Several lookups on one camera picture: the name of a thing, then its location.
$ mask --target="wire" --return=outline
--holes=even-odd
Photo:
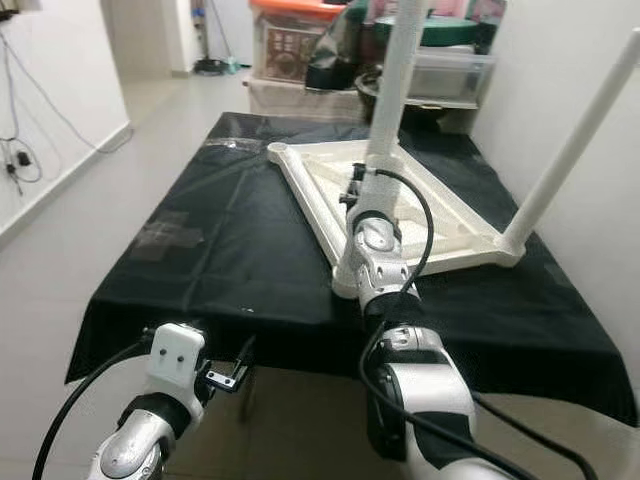
[[[33,475],[31,476],[32,480],[42,479],[42,473],[44,472],[44,467],[47,463],[47,457],[49,456],[49,451],[51,450],[56,434],[58,433],[58,430],[60,430],[62,422],[69,414],[69,411],[76,403],[76,401],[78,401],[84,391],[111,366],[134,354],[147,341],[147,339],[148,334],[147,332],[145,332],[143,338],[141,338],[138,342],[125,348],[119,353],[116,353],[113,357],[96,368],[88,377],[86,377],[82,381],[80,385],[78,385],[73,393],[69,395],[69,398],[67,398],[67,401],[64,402],[64,404],[60,408],[60,411],[53,419],[53,422],[51,422],[51,426],[49,427],[49,430],[47,430],[47,434],[44,436],[44,440],[42,440],[42,445],[40,446],[40,451],[38,452],[38,457],[33,467]]]
[[[42,177],[45,180],[55,180],[60,176],[60,174],[62,173],[62,169],[64,167],[64,159],[62,158],[62,153],[60,153],[60,150],[58,149],[56,142],[54,142],[53,139],[51,138],[51,135],[49,135],[49,133],[44,129],[44,127],[38,121],[38,119],[31,113],[31,111],[29,110],[29,107],[24,103],[24,101],[20,99],[20,95],[16,95],[16,101],[18,102],[18,106],[22,107],[22,111],[27,115],[27,117],[29,117],[29,120],[40,131],[40,134],[47,141],[47,143],[51,147],[51,150],[53,150],[53,152],[56,154],[56,157],[58,157],[58,168],[56,169],[56,172],[53,174],[53,176],[47,177],[47,176],[44,176],[44,173],[43,173],[43,177]]]
[[[540,445],[543,445],[544,447],[548,448],[549,450],[552,450],[552,451],[556,452],[558,455],[561,455],[561,456],[567,458],[568,460],[571,460],[573,463],[575,463],[580,468],[580,470],[582,471],[582,474],[584,475],[584,478],[586,480],[598,480],[598,475],[596,474],[596,472],[593,469],[593,467],[578,452],[575,452],[575,451],[573,451],[573,450],[571,450],[571,449],[569,449],[569,448],[567,448],[567,447],[565,447],[563,445],[560,445],[559,443],[556,443],[555,441],[551,440],[550,438],[545,437],[541,433],[538,433],[535,430],[532,430],[531,428],[527,427],[526,425],[520,423],[515,418],[507,415],[506,413],[504,413],[503,411],[499,410],[497,407],[495,407],[491,403],[487,402],[478,393],[472,392],[471,396],[473,397],[473,400],[478,405],[480,405],[482,408],[484,408],[486,411],[488,411],[489,413],[491,413],[495,417],[497,417],[500,420],[502,420],[504,423],[506,423],[510,427],[515,428],[516,430],[518,430],[519,432],[523,433],[527,437],[529,437],[532,440],[538,442]]]
[[[11,161],[11,149],[9,148],[9,142],[6,140],[0,140],[0,147],[2,148],[2,159],[4,161],[4,169],[7,172],[7,175],[11,179],[11,181],[16,185],[16,190],[18,191],[18,195],[22,197],[24,192],[22,190],[22,186],[20,182],[16,178],[15,175],[15,166]]]
[[[254,343],[256,343],[256,336],[251,335],[251,337],[249,337],[247,341],[242,345],[240,352],[238,353],[238,355],[236,355],[236,363],[233,366],[233,371],[231,372],[231,375],[229,375],[231,378],[236,378],[236,375],[240,373],[242,367],[246,366],[247,360],[250,357],[253,357]]]
[[[391,314],[392,310],[397,305],[400,298],[406,294],[406,292],[409,290],[409,288],[411,287],[415,279],[422,272],[424,266],[427,264],[427,260],[429,258],[429,255],[431,254],[431,249],[433,248],[433,240],[435,237],[433,215],[431,214],[431,209],[429,208],[429,204],[427,203],[426,199],[424,198],[420,190],[418,190],[417,187],[413,185],[409,180],[407,180],[406,178],[402,177],[401,175],[395,172],[392,172],[389,170],[375,170],[374,173],[376,175],[384,175],[384,176],[398,180],[399,182],[403,183],[407,188],[409,188],[409,190],[411,190],[414,193],[414,195],[418,198],[418,200],[420,201],[420,205],[424,209],[424,213],[427,219],[427,242],[425,244],[425,248],[422,253],[422,256],[420,257],[420,261],[418,262],[418,265],[416,266],[412,274],[409,276],[407,281],[402,286],[400,290],[400,294],[396,297],[396,301],[385,311],[382,321],[380,322],[375,332],[371,335],[371,337],[367,341],[367,345],[365,346],[365,348],[362,351],[362,354],[360,355],[360,360],[358,362],[358,372],[360,374],[360,378],[362,382],[364,383],[365,387],[381,403],[383,403],[390,410],[393,410],[397,415],[399,415],[401,418],[411,423],[415,427],[421,428],[452,445],[462,448],[463,450],[466,450],[467,452],[472,453],[473,455],[490,462],[491,464],[502,469],[503,471],[505,471],[506,473],[512,475],[517,479],[536,480],[536,477],[534,477],[532,474],[523,470],[521,467],[512,463],[506,458],[501,457],[497,453],[494,453],[491,450],[485,447],[482,447],[481,445],[470,442],[450,432],[449,430],[440,427],[435,423],[432,423],[424,418],[418,417],[412,414],[411,412],[405,410],[403,407],[397,405],[395,402],[387,398],[387,396],[369,379],[369,376],[367,374],[367,361],[369,359],[369,355],[373,351],[374,346],[378,341],[378,338],[384,331],[387,318]]]
[[[37,183],[40,180],[42,180],[42,165],[40,164],[40,161],[38,160],[38,156],[36,155],[36,152],[33,151],[33,148],[31,148],[31,146],[27,142],[25,142],[25,141],[23,141],[23,140],[21,140],[19,138],[13,139],[12,142],[19,143],[26,150],[29,151],[29,154],[31,155],[31,160],[33,162],[33,166],[36,167],[36,170],[38,172],[36,174],[36,178],[24,178],[24,177],[18,175],[18,171],[16,170],[16,172],[13,174],[16,177],[16,179],[18,179],[18,180],[20,180],[21,182],[24,182],[24,183]]]
[[[24,64],[22,63],[22,60],[20,60],[20,57],[18,57],[18,54],[15,52],[15,50],[13,49],[13,47],[11,47],[11,45],[9,44],[9,42],[7,41],[6,37],[4,36],[4,34],[2,32],[0,32],[0,40],[2,40],[2,43],[4,44],[4,48],[5,48],[5,52],[8,51],[11,56],[13,57],[13,60],[16,62],[16,65],[18,65],[18,67],[20,68],[20,70],[22,71],[22,73],[24,73],[24,75],[29,79],[29,81],[31,81],[31,83],[33,84],[34,87],[36,87],[36,89],[38,90],[38,92],[40,92],[40,95],[42,95],[42,98],[45,99],[45,101],[49,104],[49,107],[51,107],[51,109],[54,111],[54,113],[60,118],[60,120],[62,120],[65,125],[67,125],[67,127],[69,127],[69,129],[73,132],[73,134],[78,138],[78,140],[80,140],[82,143],[84,143],[85,145],[87,145],[88,147],[92,148],[93,150],[95,150],[96,152],[102,153],[102,154],[110,154],[110,153],[114,153],[117,150],[119,150],[123,145],[127,144],[129,142],[129,140],[131,140],[131,138],[133,137],[133,130],[129,131],[129,135],[122,141],[120,142],[118,145],[116,145],[113,148],[109,148],[109,149],[104,149],[104,148],[100,148],[97,147],[96,145],[94,145],[93,143],[91,143],[89,140],[87,140],[79,131],[78,129],[75,127],[75,125],[71,122],[71,120],[69,120],[61,111],[60,109],[56,106],[56,104],[53,102],[53,100],[51,100],[51,97],[49,97],[49,94],[46,92],[46,90],[42,87],[42,85],[40,85],[40,83],[38,83],[38,81],[33,77],[33,75],[31,75],[31,73],[29,73],[29,71],[27,70],[27,68],[24,66]]]
[[[11,64],[9,63],[9,46],[6,41],[3,41],[3,50],[4,67],[7,75],[7,87],[9,89],[9,109],[11,110],[11,120],[13,121],[13,135],[8,138],[1,138],[0,140],[9,142],[11,140],[15,140],[20,135],[20,122],[18,121],[18,114],[16,112],[15,85],[13,83],[13,75],[11,75]]]

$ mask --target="power cord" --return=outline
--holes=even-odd
[[[56,104],[51,100],[51,97],[49,96],[47,91],[42,87],[42,85],[40,85],[40,83],[33,77],[33,75],[31,75],[29,70],[27,70],[27,68],[22,63],[22,60],[20,59],[18,54],[15,52],[15,50],[13,49],[11,44],[7,41],[6,37],[4,36],[4,33],[2,33],[1,31],[0,31],[0,40],[2,41],[2,43],[4,45],[4,49],[5,49],[5,63],[8,65],[6,52],[9,52],[9,54],[11,55],[11,57],[13,57],[13,60],[15,61],[16,65],[20,68],[22,73],[29,79],[29,81],[33,84],[33,86],[38,90],[40,95],[42,95],[42,98],[44,98],[44,100],[49,104],[49,107],[51,107],[53,112],[58,116],[58,118],[60,118],[60,120],[62,120],[64,122],[65,125],[67,125],[67,127],[73,132],[73,134],[76,136],[76,138],[78,138],[78,140],[80,140],[82,143],[84,143],[85,145],[87,145],[88,147],[93,149],[94,151],[96,151],[98,153],[105,154],[105,155],[108,155],[108,154],[111,154],[111,153],[114,153],[114,152],[118,151],[123,145],[127,144],[131,140],[131,138],[133,137],[133,130],[129,131],[129,134],[127,135],[127,137],[122,142],[120,142],[115,147],[109,148],[109,149],[100,148],[100,147],[94,145],[89,140],[87,140],[78,131],[76,126],[71,122],[71,120],[69,120],[60,111],[60,109],[56,106]]]
[[[151,339],[153,339],[154,331],[152,329],[144,329],[142,337],[133,345],[125,348],[124,350],[116,353],[113,357],[105,361],[102,365],[96,368],[89,376],[87,376],[80,385],[69,395],[69,398],[64,402],[58,414],[51,422],[51,426],[49,430],[47,430],[44,439],[42,440],[42,445],[40,446],[40,451],[38,452],[38,457],[36,458],[36,463],[33,467],[33,474],[31,476],[32,480],[42,480],[42,474],[44,472],[44,467],[47,463],[47,457],[49,456],[49,451],[53,446],[53,441],[56,438],[58,430],[62,426],[62,422],[69,414],[69,411],[73,407],[73,405],[78,401],[80,396],[85,392],[87,388],[96,380],[100,375],[102,375],[105,371],[107,371],[110,367],[115,365],[122,360],[132,356],[137,353],[144,345],[146,345]]]
[[[478,393],[471,392],[471,397],[473,398],[474,402],[476,402],[478,405],[480,405],[482,408],[484,408],[487,412],[489,412],[493,416],[502,420],[511,428],[518,430],[520,433],[523,433],[527,437],[531,438],[532,440],[539,443],[540,445],[548,448],[549,450],[554,451],[558,455],[561,455],[567,458],[568,460],[571,460],[573,463],[575,463],[578,466],[578,468],[580,468],[580,471],[582,472],[582,475],[586,480],[598,480],[598,475],[596,475],[596,472],[593,469],[593,467],[578,452],[575,452],[563,445],[560,445],[559,443],[551,440],[550,438],[545,437],[541,433],[538,433],[535,430],[532,430],[531,428],[527,427],[523,423],[520,423],[515,418],[507,415],[506,413],[499,410],[491,403],[487,402]]]
[[[33,148],[31,148],[31,146],[26,143],[25,141],[21,140],[20,138],[15,138],[12,142],[15,142],[19,145],[21,145],[27,152],[24,151],[19,151],[15,154],[15,157],[18,158],[18,166],[19,167],[28,167],[29,165],[33,165],[36,168],[36,176],[35,178],[25,178],[22,175],[20,175],[18,173],[18,168],[15,168],[15,164],[13,162],[11,162],[11,165],[14,166],[15,171],[13,172],[12,175],[15,176],[16,180],[19,180],[23,183],[37,183],[40,180],[42,180],[42,165],[40,164],[40,161],[38,160],[38,156],[36,155],[36,153],[33,151]],[[9,152],[9,158],[13,158],[14,154],[11,152],[11,143],[7,143],[7,149]]]
[[[369,378],[369,375],[367,374],[367,361],[369,360],[369,356],[373,352],[374,347],[377,344],[378,339],[380,338],[380,335],[382,335],[384,331],[385,325],[387,323],[387,319],[390,317],[392,311],[398,304],[400,298],[407,294],[407,291],[409,290],[413,282],[416,280],[418,275],[420,275],[420,273],[426,266],[427,260],[429,259],[429,255],[431,254],[431,249],[433,248],[433,240],[435,237],[435,226],[433,223],[433,215],[431,213],[431,209],[429,208],[429,204],[427,203],[426,199],[424,198],[420,190],[418,190],[418,188],[415,185],[413,185],[413,183],[411,183],[409,180],[390,170],[379,169],[379,170],[375,170],[373,173],[375,175],[384,175],[386,177],[398,180],[399,182],[404,184],[407,188],[409,188],[409,190],[411,190],[413,194],[418,198],[420,205],[424,210],[425,217],[427,219],[427,242],[425,244],[425,248],[422,252],[422,256],[420,257],[420,261],[418,262],[418,265],[416,266],[416,268],[413,270],[413,272],[411,273],[407,281],[404,283],[404,285],[400,289],[399,295],[396,297],[397,298],[396,301],[392,303],[391,306],[387,308],[387,310],[385,311],[382,321],[380,322],[375,332],[371,335],[371,337],[367,341],[367,345],[365,346],[365,348],[362,351],[362,354],[360,355],[360,360],[358,362],[358,372],[362,382],[364,383],[367,390],[371,392],[379,402],[384,404],[390,410],[393,410],[398,416],[403,418],[405,421],[411,423],[415,427],[421,428],[437,436],[441,440],[444,440],[452,445],[462,448],[467,452],[472,453],[473,455],[490,462],[491,464],[495,465],[496,467],[502,469],[503,471],[507,472],[508,474],[512,475],[513,477],[519,480],[537,480],[536,477],[531,475],[529,472],[523,470],[521,467],[510,462],[506,458],[501,457],[497,453],[494,453],[489,449],[482,447],[481,445],[470,442],[465,438],[462,438],[456,435],[455,433],[445,428],[442,428],[441,426],[435,423],[430,422],[429,420],[418,417],[412,414],[411,412],[405,410],[403,407],[401,407],[400,405],[397,405],[395,402],[390,400],[386,396],[386,394],[383,393]]]
[[[44,171],[43,171],[43,177],[42,177],[45,180],[55,180],[56,178],[58,178],[60,176],[60,174],[62,173],[62,169],[64,168],[63,155],[62,155],[62,153],[60,153],[60,150],[58,149],[58,147],[56,145],[56,142],[53,140],[53,138],[51,138],[51,135],[49,135],[49,133],[42,126],[42,124],[38,121],[38,119],[29,111],[29,107],[20,99],[19,95],[16,95],[16,101],[18,103],[18,106],[22,107],[22,111],[29,118],[31,123],[38,129],[38,131],[40,132],[40,135],[42,136],[42,138],[44,138],[44,140],[49,144],[49,147],[50,147],[51,151],[53,151],[55,156],[58,158],[58,162],[57,162],[58,166],[56,168],[56,171],[53,174],[50,174],[50,176],[45,176],[44,175]]]
[[[379,169],[379,170],[374,170],[373,173],[375,175],[384,175],[386,177],[398,180],[399,182],[404,184],[407,188],[409,188],[409,190],[411,190],[413,192],[413,194],[418,198],[418,200],[420,202],[420,205],[422,206],[422,209],[424,210],[425,217],[427,219],[427,242],[425,244],[425,248],[424,248],[424,251],[422,253],[422,256],[420,257],[420,261],[418,262],[418,265],[416,266],[416,268],[412,272],[411,276],[407,279],[407,281],[402,286],[402,289],[400,290],[400,295],[398,295],[397,300],[394,303],[392,303],[390,305],[390,307],[385,311],[382,321],[378,325],[378,327],[377,327],[376,331],[373,333],[373,335],[371,335],[371,337],[369,338],[369,341],[367,342],[367,345],[365,346],[364,350],[362,351],[362,354],[360,355],[360,361],[359,361],[359,364],[358,364],[358,371],[359,371],[359,374],[360,374],[360,378],[362,379],[363,383],[365,384],[365,387],[380,402],[382,402],[385,406],[387,406],[389,409],[391,409],[394,412],[396,412],[405,421],[411,423],[415,427],[422,428],[422,429],[424,429],[424,430],[436,435],[440,439],[451,443],[452,445],[455,445],[455,446],[457,446],[459,448],[462,448],[462,449],[464,449],[464,450],[466,450],[466,451],[478,456],[479,458],[487,460],[488,462],[490,462],[493,465],[501,468],[506,473],[514,476],[517,479],[520,479],[520,480],[535,480],[536,477],[534,477],[532,474],[530,474],[529,472],[523,470],[521,467],[519,467],[518,465],[515,465],[514,463],[510,462],[509,460],[501,457],[500,455],[498,455],[498,454],[496,454],[496,453],[494,453],[494,452],[492,452],[492,451],[490,451],[490,450],[488,450],[488,449],[486,449],[486,448],[484,448],[484,447],[482,447],[482,446],[480,446],[478,444],[469,442],[464,438],[458,437],[454,433],[452,433],[452,432],[450,432],[450,431],[448,431],[446,429],[443,429],[439,425],[431,423],[428,420],[425,420],[424,418],[417,417],[417,416],[413,415],[412,413],[408,412],[407,410],[405,410],[401,406],[399,406],[396,403],[394,403],[393,401],[391,401],[369,379],[369,377],[367,375],[367,369],[366,369],[366,366],[367,366],[366,364],[367,364],[367,361],[369,359],[369,356],[373,352],[373,350],[375,348],[375,345],[377,344],[378,339],[380,338],[380,335],[383,333],[384,328],[385,328],[385,324],[387,322],[387,319],[389,318],[389,316],[392,313],[393,309],[396,307],[396,305],[399,302],[400,298],[403,295],[406,295],[406,292],[408,291],[410,286],[413,284],[413,282],[416,280],[416,278],[418,277],[420,272],[422,272],[422,270],[426,266],[427,260],[429,258],[429,255],[431,254],[431,249],[433,248],[433,239],[434,239],[434,236],[435,236],[435,227],[434,227],[434,223],[433,223],[433,215],[431,214],[431,209],[429,208],[429,204],[427,203],[426,199],[424,198],[424,196],[422,195],[420,190],[418,190],[418,188],[415,185],[413,185],[409,180],[404,178],[402,175],[397,174],[396,172],[392,172],[390,170]],[[573,463],[575,463],[580,468],[580,470],[581,470],[581,472],[584,475],[586,480],[598,480],[598,476],[596,475],[595,470],[593,469],[593,467],[579,453],[577,453],[577,452],[575,452],[575,451],[573,451],[573,450],[571,450],[571,449],[569,449],[567,447],[564,447],[564,446],[554,442],[553,440],[549,439],[548,437],[545,437],[544,435],[542,435],[542,434],[532,430],[531,428],[527,427],[526,425],[520,423],[519,421],[517,421],[513,417],[510,417],[506,413],[500,411],[495,406],[491,405],[489,402],[484,400],[478,393],[471,392],[471,396],[472,396],[473,400],[478,405],[480,405],[481,407],[486,409],[489,413],[491,413],[492,415],[496,416],[497,418],[499,418],[503,422],[507,423],[512,428],[515,428],[516,430],[520,431],[521,433],[523,433],[524,435],[526,435],[529,438],[533,439],[534,441],[538,442],[539,444],[543,445],[544,447],[556,452],[559,455],[562,455],[563,457],[565,457],[565,458],[569,459],[570,461],[572,461]]]
[[[16,177],[17,168],[13,164],[11,160],[11,150],[9,148],[8,142],[0,141],[0,148],[2,149],[2,158],[4,161],[4,169],[7,172],[7,175],[11,179],[11,181],[16,185],[16,190],[18,191],[18,195],[22,197],[24,195],[24,191],[22,190],[22,186]]]

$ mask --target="green container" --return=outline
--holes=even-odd
[[[395,17],[382,17],[376,21],[376,40],[386,45],[391,36]],[[470,45],[475,42],[478,24],[473,20],[456,17],[429,17],[424,21],[423,47],[450,47],[452,45]]]

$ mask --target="table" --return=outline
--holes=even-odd
[[[356,140],[367,128],[225,113],[87,307],[67,381],[144,326],[190,321],[231,360],[257,335],[260,365],[355,376],[359,308],[330,269],[270,142]],[[498,230],[516,205],[464,135],[401,134],[402,146]],[[537,236],[512,269],[485,265],[417,282],[472,389],[566,400],[635,426],[621,355]]]

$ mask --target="mop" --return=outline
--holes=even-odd
[[[213,0],[209,0],[209,5],[211,6],[211,12],[213,13],[213,17],[216,19],[218,28],[220,29],[220,36],[222,37],[222,41],[224,42],[224,46],[227,51],[227,58],[226,61],[210,58],[208,40],[209,32],[207,31],[207,21],[205,16],[205,21],[202,24],[202,46],[205,52],[205,57],[196,62],[193,70],[200,75],[222,75],[224,73],[234,74],[240,69],[240,65],[231,53],[231,47],[229,46],[227,36],[224,33],[224,28],[220,21],[220,14],[218,13],[215,2]]]

